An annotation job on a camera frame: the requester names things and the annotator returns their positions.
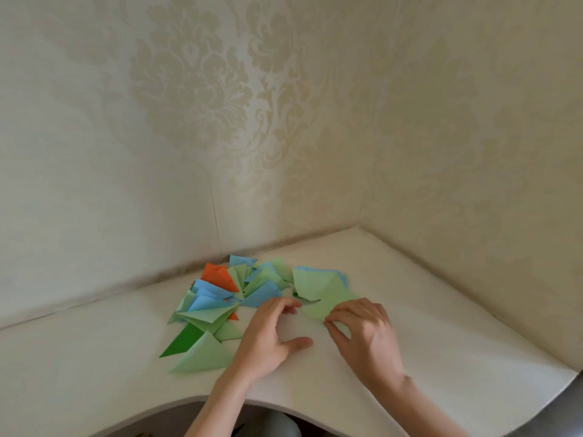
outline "person's left arm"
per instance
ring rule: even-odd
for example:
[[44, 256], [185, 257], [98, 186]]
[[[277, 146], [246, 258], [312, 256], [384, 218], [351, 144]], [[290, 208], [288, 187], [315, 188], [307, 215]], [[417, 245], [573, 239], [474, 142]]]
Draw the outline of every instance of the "person's left arm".
[[230, 437], [251, 386], [280, 366], [290, 354], [312, 346], [309, 337], [281, 343], [275, 331], [279, 316], [295, 314], [301, 305], [294, 298], [273, 298], [257, 309], [233, 363], [216, 381], [185, 437]]

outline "damask wallpaper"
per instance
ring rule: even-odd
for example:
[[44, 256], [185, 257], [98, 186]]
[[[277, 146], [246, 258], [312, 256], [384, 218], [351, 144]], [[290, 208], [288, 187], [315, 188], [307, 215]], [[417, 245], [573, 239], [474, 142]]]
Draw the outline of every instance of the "damask wallpaper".
[[357, 223], [383, 0], [0, 0], [0, 327]]
[[373, 97], [361, 212], [363, 227], [578, 370], [582, 9], [402, 0], [393, 31], [377, 37], [382, 58], [370, 58], [370, 85], [387, 87]]

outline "floral wallpaper pattern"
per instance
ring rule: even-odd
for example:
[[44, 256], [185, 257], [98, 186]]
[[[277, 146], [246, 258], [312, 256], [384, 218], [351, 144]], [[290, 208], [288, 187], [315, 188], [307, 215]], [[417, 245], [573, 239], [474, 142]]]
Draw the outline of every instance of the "floral wallpaper pattern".
[[582, 7], [404, 0], [360, 220], [578, 370]]
[[0, 0], [0, 326], [360, 222], [582, 368], [581, 7]]

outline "person's left hand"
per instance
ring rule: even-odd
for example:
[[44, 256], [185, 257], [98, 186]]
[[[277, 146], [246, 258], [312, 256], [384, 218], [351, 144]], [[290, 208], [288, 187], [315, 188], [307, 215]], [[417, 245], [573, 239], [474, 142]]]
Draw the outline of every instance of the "person's left hand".
[[252, 384], [271, 373], [288, 356], [309, 348], [314, 341], [309, 337], [296, 337], [281, 343], [275, 331], [281, 314], [295, 314], [300, 301], [290, 297], [273, 298], [261, 304], [243, 334], [231, 370]]

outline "person's left thumb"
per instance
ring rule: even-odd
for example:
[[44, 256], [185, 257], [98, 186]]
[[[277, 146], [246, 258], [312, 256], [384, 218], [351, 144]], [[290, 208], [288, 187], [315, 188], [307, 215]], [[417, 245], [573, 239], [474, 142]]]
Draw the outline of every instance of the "person's left thumb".
[[286, 350], [286, 357], [293, 354], [296, 351], [305, 350], [310, 348], [314, 344], [314, 341], [309, 337], [296, 337], [295, 339], [288, 340], [282, 343], [282, 347]]

